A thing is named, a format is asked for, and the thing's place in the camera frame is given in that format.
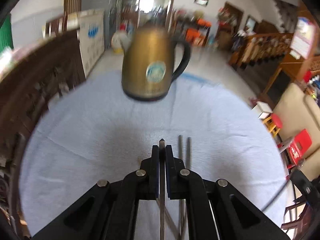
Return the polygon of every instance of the chair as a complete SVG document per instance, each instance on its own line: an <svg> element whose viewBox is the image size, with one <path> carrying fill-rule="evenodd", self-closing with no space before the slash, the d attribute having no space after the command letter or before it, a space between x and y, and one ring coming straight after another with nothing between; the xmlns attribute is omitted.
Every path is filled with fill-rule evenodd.
<svg viewBox="0 0 320 240"><path fill-rule="evenodd" d="M289 229L296 228L297 231L296 231L296 235L294 237L294 240L299 240L301 238L301 236L303 236L303 233L306 230L308 230L308 228L310 227L310 224L312 222L313 209L306 202L297 203L297 204L294 204L292 206L285 208L284 215L289 210L295 209L295 208L302 206L304 204L305 204L305 206L304 206L303 211L301 212L298 219L291 221L291 222L288 222L288 223L284 223L281 225L281 229L283 229L283 230L289 230Z"/></svg>
<svg viewBox="0 0 320 240"><path fill-rule="evenodd" d="M22 59L0 82L0 157L6 160L2 183L10 224L23 239L19 174L28 140L49 100L85 81L77 30L58 35Z"/></svg>
<svg viewBox="0 0 320 240"><path fill-rule="evenodd" d="M189 28L187 29L187 32L186 32L186 41L193 43L193 41L196 38L199 38L200 36L201 36L201 33L198 30Z"/></svg>
<svg viewBox="0 0 320 240"><path fill-rule="evenodd" d="M294 137L292 144L288 147L288 155L292 164L287 166L288 169L296 166L304 153L312 144L311 137L306 129L303 129Z"/></svg>
<svg viewBox="0 0 320 240"><path fill-rule="evenodd" d="M268 118L262 121L268 128L269 133L272 133L273 137L276 137L280 129L282 128L282 122L280 118L272 113Z"/></svg>
<svg viewBox="0 0 320 240"><path fill-rule="evenodd" d="M279 153L282 153L285 149L287 149L293 143L293 141L294 141L294 137L291 136L287 140L285 140L284 142L279 143L277 145Z"/></svg>

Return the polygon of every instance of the kettle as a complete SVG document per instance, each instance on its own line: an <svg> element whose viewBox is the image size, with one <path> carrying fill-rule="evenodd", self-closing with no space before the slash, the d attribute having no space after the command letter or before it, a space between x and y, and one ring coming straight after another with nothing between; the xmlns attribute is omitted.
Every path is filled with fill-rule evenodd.
<svg viewBox="0 0 320 240"><path fill-rule="evenodd" d="M170 37L163 28L141 27L132 40L126 35L119 39L124 49L122 89L136 100L156 101L165 97L171 83L182 74L190 60L190 45ZM184 54L173 72L177 44L184 46Z"/></svg>

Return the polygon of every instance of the metal rod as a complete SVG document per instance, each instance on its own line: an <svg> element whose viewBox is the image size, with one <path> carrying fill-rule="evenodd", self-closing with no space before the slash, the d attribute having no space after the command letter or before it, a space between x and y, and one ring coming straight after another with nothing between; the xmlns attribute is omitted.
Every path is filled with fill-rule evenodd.
<svg viewBox="0 0 320 240"><path fill-rule="evenodd" d="M182 135L179 135L179 138L178 138L178 157L179 159L183 160L183 156L182 156L182 140L183 140L183 137ZM180 237L179 237L179 240L182 239L182 224L183 224L183 219L184 219L184 200L183 199L180 199L179 200L179 213L180 213L180 216L179 216L179 221L178 221L178 228L180 229Z"/></svg>
<svg viewBox="0 0 320 240"><path fill-rule="evenodd" d="M158 207L160 208L160 200L156 199L156 202L158 204ZM167 223L167 226L169 227L169 229L174 235L174 239L180 239L181 235L179 232L179 228L177 228L176 225L174 224L173 219L170 216L169 211L167 210L166 207L164 207L164 218L165 218L164 221Z"/></svg>
<svg viewBox="0 0 320 240"><path fill-rule="evenodd" d="M164 240L164 212L165 212L165 171L164 157L165 156L165 141L159 141L159 179L160 179L160 240Z"/></svg>
<svg viewBox="0 0 320 240"><path fill-rule="evenodd" d="M187 138L187 150L186 150L186 168L190 170L191 168L191 137ZM184 216L181 220L181 240L184 238L184 232L186 230L186 223L187 223L187 210L186 206L184 207Z"/></svg>
<svg viewBox="0 0 320 240"><path fill-rule="evenodd" d="M218 240L220 240L220 234L219 234L219 231L218 231L216 218L215 218L215 216L214 216L214 213L213 213L213 210L212 210L212 206L211 206L211 202L210 202L210 200L209 200L209 205L210 205L211 214L212 214L212 217L213 217L214 226L215 226L215 228L216 228L217 237L218 237Z"/></svg>
<svg viewBox="0 0 320 240"><path fill-rule="evenodd" d="M280 196L280 194L282 193L282 191L283 191L283 190L286 188L286 186L289 184L291 174L292 174L292 173L290 173L287 181L282 185L282 187L277 191L277 193L269 200L269 202L264 206L264 208L261 209L262 212L265 212L265 211L273 204L273 202Z"/></svg>

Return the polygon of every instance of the table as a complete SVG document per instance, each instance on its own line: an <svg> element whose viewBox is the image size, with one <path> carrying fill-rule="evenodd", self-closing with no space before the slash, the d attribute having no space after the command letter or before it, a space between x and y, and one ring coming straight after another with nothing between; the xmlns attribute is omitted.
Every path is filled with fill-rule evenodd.
<svg viewBox="0 0 320 240"><path fill-rule="evenodd" d="M197 30L200 30L200 29L206 30L206 31L207 31L207 34L206 34L206 36L205 36L205 38L204 38L203 45L202 45L203 47L206 46L207 40L208 40L208 37L209 37L209 33L210 33L210 30L211 30L211 27L204 26L204 25L199 25L199 24L197 24L196 22L193 22L193 21L190 21L190 20L185 20L185 19L180 19L180 18L178 18L178 19L176 20L173 33L176 32L178 23L181 24L181 28L180 28L180 32L181 32L181 33L183 33L183 30L184 30L184 27L185 27L185 26L187 26L188 28L194 28L194 29L197 29Z"/></svg>
<svg viewBox="0 0 320 240"><path fill-rule="evenodd" d="M157 102L138 102L107 72L65 96L40 121L20 174L22 210L32 235L99 179L124 178L164 138L178 157L178 136L192 138L191 169L203 179L224 178L262 208L285 182L276 145L250 108L221 85L183 74ZM166 200L178 224L178 201ZM266 215L282 224L286 192ZM168 239L174 234L166 229ZM141 201L136 239L159 238L159 208Z"/></svg>

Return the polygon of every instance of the poster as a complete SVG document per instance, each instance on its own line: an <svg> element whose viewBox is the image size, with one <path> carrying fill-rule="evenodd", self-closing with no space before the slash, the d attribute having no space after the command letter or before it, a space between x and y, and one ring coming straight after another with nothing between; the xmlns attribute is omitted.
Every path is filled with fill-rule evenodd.
<svg viewBox="0 0 320 240"><path fill-rule="evenodd" d="M313 39L315 36L315 26L309 19L298 17L298 23L294 32L290 48L302 57L309 56Z"/></svg>

